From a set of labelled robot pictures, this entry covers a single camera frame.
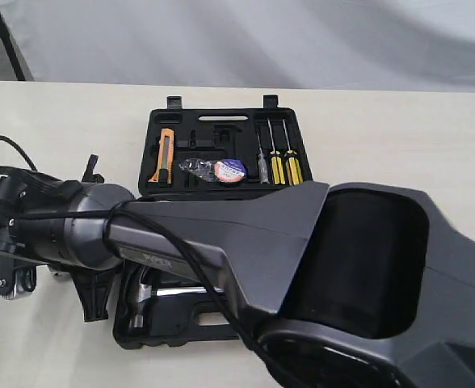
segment cable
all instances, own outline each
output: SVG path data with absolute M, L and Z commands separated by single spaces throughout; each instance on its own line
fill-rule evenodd
M 48 175 L 41 175 L 36 172 L 36 166 L 32 160 L 27 156 L 23 149 L 14 141 L 8 137 L 0 136 L 0 141 L 8 143 L 10 146 L 15 148 L 20 155 L 27 162 L 29 167 L 32 169 L 33 173 L 39 174 L 41 177 L 49 177 Z M 0 167 L 0 175 L 10 175 L 15 176 L 21 179 L 24 183 L 30 184 L 33 188 L 36 188 L 40 191 L 48 191 L 50 189 L 56 189 L 54 186 L 49 186 L 46 184 L 39 176 L 30 174 L 30 171 L 19 169 L 16 167 Z M 0 213 L 4 213 L 8 217 L 16 219 L 25 219 L 25 220 L 44 220 L 44 219 L 63 219 L 63 218 L 106 218 L 105 228 L 103 231 L 103 241 L 107 243 L 107 236 L 110 232 L 111 223 L 117 217 L 126 217 L 140 226 L 145 227 L 146 229 L 160 234 L 166 238 L 180 253 L 180 255 L 187 261 L 193 272 L 196 274 L 200 283 L 203 285 L 208 295 L 214 301 L 220 312 L 223 314 L 225 319 L 229 322 L 229 325 L 236 331 L 236 333 L 241 337 L 245 345 L 251 349 L 263 362 L 264 364 L 273 369 L 277 374 L 286 379 L 287 382 L 290 382 L 290 386 L 293 388 L 305 388 L 307 385 L 303 383 L 298 377 L 294 376 L 290 371 L 286 370 L 278 361 L 274 360 L 268 352 L 259 344 L 259 342 L 244 328 L 244 326 L 239 322 L 238 318 L 232 313 L 229 307 L 223 302 L 223 299 L 218 294 L 218 292 L 212 286 L 207 275 L 205 275 L 204 270 L 200 266 L 200 262 L 203 261 L 203 256 L 188 242 L 178 237 L 176 234 L 165 228 L 164 226 L 158 224 L 157 222 L 150 220 L 147 217 L 144 217 L 138 213 L 133 213 L 124 209 L 125 204 L 117 205 L 111 210 L 106 211 L 90 211 L 90 212 L 56 212 L 56 213 L 33 213 L 33 214 L 22 214 L 14 213 L 6 207 L 6 204 L 3 204 L 0 201 Z M 29 272 L 26 274 L 27 279 L 32 279 L 33 273 Z M 27 287 L 27 290 L 33 290 L 34 288 L 31 285 L 23 285 Z

